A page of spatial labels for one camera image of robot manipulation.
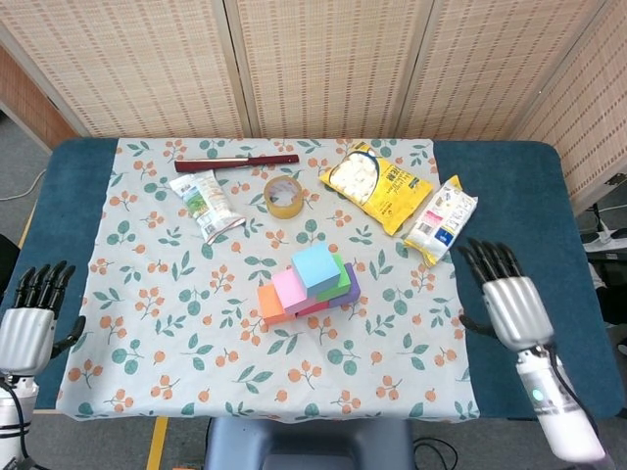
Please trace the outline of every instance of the robotic arm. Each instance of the robotic arm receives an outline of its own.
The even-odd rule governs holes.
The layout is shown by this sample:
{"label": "robotic arm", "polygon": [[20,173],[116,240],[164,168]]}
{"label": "robotic arm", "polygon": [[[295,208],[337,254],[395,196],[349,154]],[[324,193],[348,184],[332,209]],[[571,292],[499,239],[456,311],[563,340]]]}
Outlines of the robotic arm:
{"label": "robotic arm", "polygon": [[574,463],[605,457],[592,415],[577,398],[555,351],[554,329],[535,285],[506,245],[470,239],[466,258],[492,327],[460,317],[469,330],[499,339],[518,354],[516,370],[558,458]]}
{"label": "robotic arm", "polygon": [[50,359],[78,341],[85,326],[80,316],[70,334],[53,344],[59,311],[75,266],[61,261],[30,268],[20,279],[13,308],[0,324],[0,468],[43,468],[29,457],[25,434],[39,387],[34,376]]}

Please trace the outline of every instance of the green block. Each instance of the green block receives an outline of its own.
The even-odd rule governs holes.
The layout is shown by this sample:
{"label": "green block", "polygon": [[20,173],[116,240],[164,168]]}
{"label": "green block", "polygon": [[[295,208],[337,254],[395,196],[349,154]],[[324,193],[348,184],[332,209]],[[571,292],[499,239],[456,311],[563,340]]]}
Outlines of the green block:
{"label": "green block", "polygon": [[333,254],[333,260],[337,264],[337,267],[340,269],[340,280],[335,287],[332,287],[331,289],[328,289],[318,294],[315,297],[318,302],[330,301],[331,299],[335,299],[336,297],[343,296],[351,290],[351,278],[349,277],[348,272],[346,272],[344,262],[337,254]]}

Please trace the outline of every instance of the yellow floor line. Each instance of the yellow floor line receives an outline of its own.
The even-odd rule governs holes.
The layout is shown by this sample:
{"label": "yellow floor line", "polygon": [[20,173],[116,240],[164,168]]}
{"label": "yellow floor line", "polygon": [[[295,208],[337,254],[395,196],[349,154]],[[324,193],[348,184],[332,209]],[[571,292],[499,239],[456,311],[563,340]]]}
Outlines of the yellow floor line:
{"label": "yellow floor line", "polygon": [[161,457],[164,453],[167,430],[168,419],[164,417],[157,418],[155,421],[155,429],[153,430],[153,441],[150,444],[150,453],[148,454],[146,470],[159,470],[161,466]]}
{"label": "yellow floor line", "polygon": [[28,216],[28,220],[26,221],[26,226],[24,227],[24,232],[22,232],[22,237],[20,237],[20,242],[18,243],[18,247],[22,249],[24,246],[24,241],[26,240],[26,235],[28,234],[28,229],[30,228],[30,222],[32,221],[32,215],[35,212],[35,206],[32,207],[32,211],[30,211],[30,215]]}

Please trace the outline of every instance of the yellow snack bag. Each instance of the yellow snack bag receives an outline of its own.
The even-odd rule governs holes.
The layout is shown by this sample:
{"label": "yellow snack bag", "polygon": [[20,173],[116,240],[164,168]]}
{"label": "yellow snack bag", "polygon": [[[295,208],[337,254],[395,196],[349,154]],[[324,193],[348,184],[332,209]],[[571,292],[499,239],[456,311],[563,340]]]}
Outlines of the yellow snack bag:
{"label": "yellow snack bag", "polygon": [[394,235],[433,188],[378,157],[364,142],[353,146],[342,162],[320,179],[374,217],[388,235]]}

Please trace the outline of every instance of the purple block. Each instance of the purple block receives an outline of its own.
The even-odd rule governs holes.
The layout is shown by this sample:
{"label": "purple block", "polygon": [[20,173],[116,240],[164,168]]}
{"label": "purple block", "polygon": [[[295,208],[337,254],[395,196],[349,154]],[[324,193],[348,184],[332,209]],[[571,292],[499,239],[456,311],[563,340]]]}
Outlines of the purple block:
{"label": "purple block", "polygon": [[333,308],[335,306],[343,306],[346,304],[352,304],[362,294],[362,289],[360,289],[360,285],[357,282],[357,277],[355,276],[353,265],[347,262],[346,264],[344,264],[344,267],[346,267],[346,272],[349,275],[349,279],[351,279],[351,290],[347,294],[344,294],[343,296],[336,297],[335,299],[331,299],[329,301],[329,308]]}

